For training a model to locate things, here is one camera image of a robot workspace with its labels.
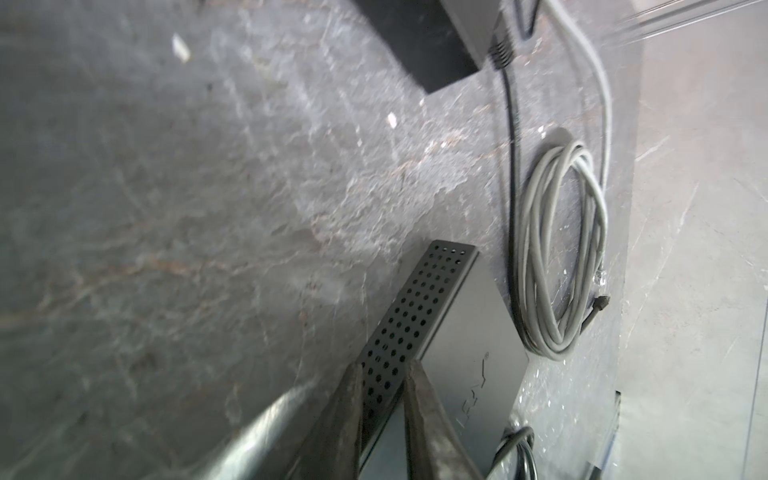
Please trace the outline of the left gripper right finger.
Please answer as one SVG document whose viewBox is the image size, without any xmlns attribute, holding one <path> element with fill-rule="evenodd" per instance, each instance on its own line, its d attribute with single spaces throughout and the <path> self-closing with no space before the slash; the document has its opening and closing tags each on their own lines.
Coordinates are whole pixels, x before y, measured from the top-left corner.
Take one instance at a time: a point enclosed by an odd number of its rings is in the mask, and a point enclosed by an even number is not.
<svg viewBox="0 0 768 480">
<path fill-rule="evenodd" d="M 416 359 L 408 364 L 403 402 L 409 479 L 482 479 Z"/>
</svg>

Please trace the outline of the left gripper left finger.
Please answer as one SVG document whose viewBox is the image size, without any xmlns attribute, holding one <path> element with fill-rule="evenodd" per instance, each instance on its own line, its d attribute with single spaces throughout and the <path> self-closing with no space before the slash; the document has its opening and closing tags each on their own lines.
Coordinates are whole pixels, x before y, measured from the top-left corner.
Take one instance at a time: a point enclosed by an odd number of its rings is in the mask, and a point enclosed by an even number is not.
<svg viewBox="0 0 768 480">
<path fill-rule="evenodd" d="M 351 363 L 291 462 L 286 479 L 357 479 L 362 416 L 362 367 Z"/>
</svg>

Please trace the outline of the dark grey network switch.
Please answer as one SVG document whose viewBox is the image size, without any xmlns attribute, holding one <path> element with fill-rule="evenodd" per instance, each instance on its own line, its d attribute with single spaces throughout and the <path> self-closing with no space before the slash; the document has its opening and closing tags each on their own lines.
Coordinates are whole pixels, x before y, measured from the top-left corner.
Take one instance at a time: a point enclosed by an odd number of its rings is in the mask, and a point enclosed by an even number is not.
<svg viewBox="0 0 768 480">
<path fill-rule="evenodd" d="M 469 458 L 488 475 L 529 357 L 479 250 L 431 242 L 362 348 L 360 476 L 405 479 L 402 384 L 417 359 Z"/>
</svg>

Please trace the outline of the ribbed black network switch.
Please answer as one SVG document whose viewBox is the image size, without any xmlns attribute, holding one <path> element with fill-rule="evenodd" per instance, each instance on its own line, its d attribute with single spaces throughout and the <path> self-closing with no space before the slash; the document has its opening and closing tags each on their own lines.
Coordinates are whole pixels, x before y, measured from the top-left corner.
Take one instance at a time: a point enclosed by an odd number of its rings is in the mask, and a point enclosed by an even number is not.
<svg viewBox="0 0 768 480">
<path fill-rule="evenodd" d="M 355 4 L 428 94 L 483 68 L 501 14 L 499 0 L 357 0 Z"/>
</svg>

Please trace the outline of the black power adapter with cable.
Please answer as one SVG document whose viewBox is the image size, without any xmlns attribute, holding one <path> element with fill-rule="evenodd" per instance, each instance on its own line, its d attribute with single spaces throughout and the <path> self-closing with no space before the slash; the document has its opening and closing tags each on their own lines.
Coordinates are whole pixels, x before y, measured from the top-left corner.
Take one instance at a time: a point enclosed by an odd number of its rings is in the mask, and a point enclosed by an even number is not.
<svg viewBox="0 0 768 480">
<path fill-rule="evenodd" d="M 534 36 L 541 4 L 541 0 L 532 0 L 530 5 L 526 7 L 523 0 L 513 1 L 518 30 L 524 41 L 528 41 Z"/>
</svg>

